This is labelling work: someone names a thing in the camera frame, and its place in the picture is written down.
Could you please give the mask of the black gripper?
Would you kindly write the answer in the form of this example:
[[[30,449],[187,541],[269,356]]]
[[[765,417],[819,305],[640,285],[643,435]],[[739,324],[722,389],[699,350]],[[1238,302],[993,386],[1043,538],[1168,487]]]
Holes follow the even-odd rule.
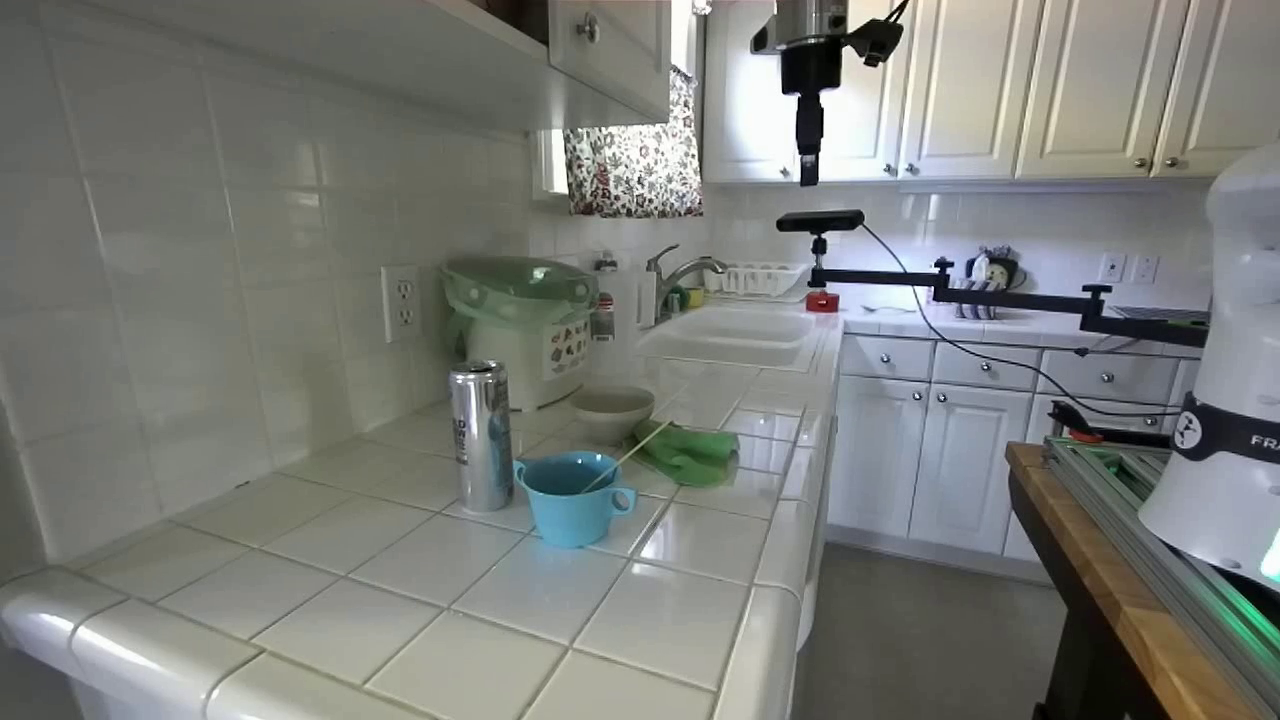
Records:
[[[779,91],[797,99],[797,161],[799,183],[819,182],[825,91],[844,77],[844,53],[879,68],[905,35],[909,0],[884,17],[847,25],[844,0],[777,0],[771,17],[752,34],[757,56],[779,60]]]

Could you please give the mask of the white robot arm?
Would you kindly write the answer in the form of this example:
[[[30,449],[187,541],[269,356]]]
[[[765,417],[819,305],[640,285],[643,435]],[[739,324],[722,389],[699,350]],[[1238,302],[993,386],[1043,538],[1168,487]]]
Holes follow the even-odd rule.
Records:
[[[797,99],[799,183],[819,182],[819,91],[840,84],[847,49],[884,65],[902,45],[902,12],[854,29],[840,0],[771,0],[752,49],[779,56],[779,91]],[[1206,208],[1210,342],[1141,523],[1206,564],[1280,587],[1280,149],[1233,161]]]

